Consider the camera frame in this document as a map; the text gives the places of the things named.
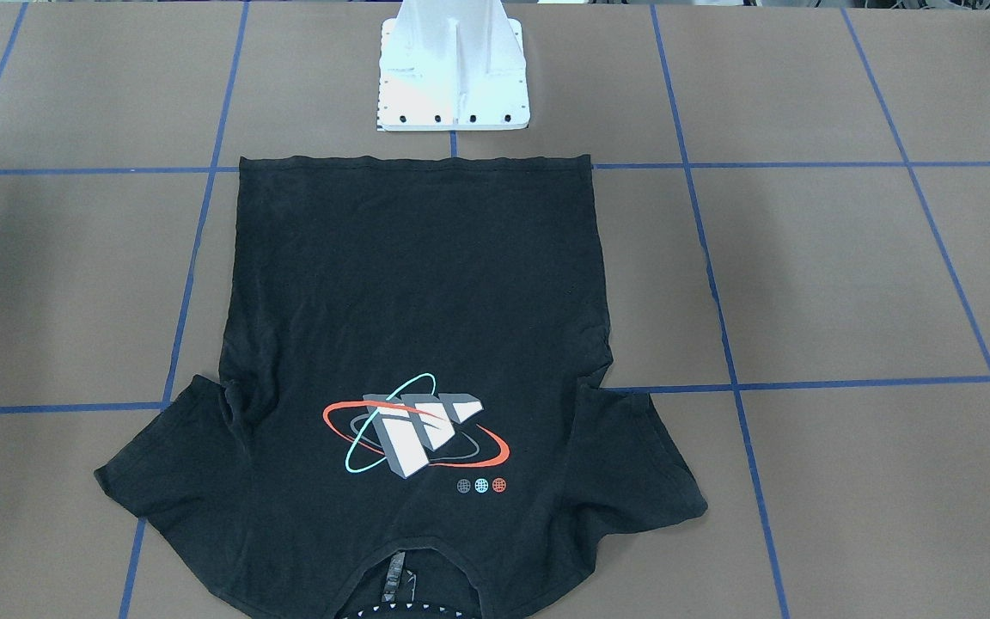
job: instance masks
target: graphic print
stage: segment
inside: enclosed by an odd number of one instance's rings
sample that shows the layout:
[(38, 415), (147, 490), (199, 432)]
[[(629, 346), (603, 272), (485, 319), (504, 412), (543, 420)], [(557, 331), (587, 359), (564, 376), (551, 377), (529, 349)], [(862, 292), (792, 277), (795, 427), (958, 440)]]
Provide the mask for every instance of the graphic print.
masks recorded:
[[(425, 377), (430, 379), (429, 393), (401, 393)], [(353, 436), (339, 431), (331, 420), (331, 413), (346, 408), (365, 408), (368, 411), (350, 419)], [(473, 458), (478, 457), (483, 450), (478, 440), (459, 426), (480, 411), (483, 411), (483, 404), (478, 397), (468, 393), (437, 393), (436, 378), (431, 373), (421, 373), (401, 384), (389, 395), (366, 393), (361, 400), (335, 402), (323, 408), (323, 422), (335, 434), (350, 442), (345, 459), (347, 471), (365, 473), (380, 463), (388, 462), (393, 473), (407, 479), (427, 466), (483, 468), (505, 463), (510, 458), (510, 446), (506, 444), (506, 440), (480, 424), (475, 424), (475, 427), (495, 443), (498, 454), (473, 462)], [(366, 435), (370, 426), (374, 427), (377, 440)], [(471, 446), (471, 453), (430, 458), (427, 451), (441, 450), (452, 438), (463, 438), (463, 443)], [(456, 443), (462, 443), (462, 440), (456, 440)], [(359, 445), (382, 457), (370, 465), (354, 468), (354, 450)]]

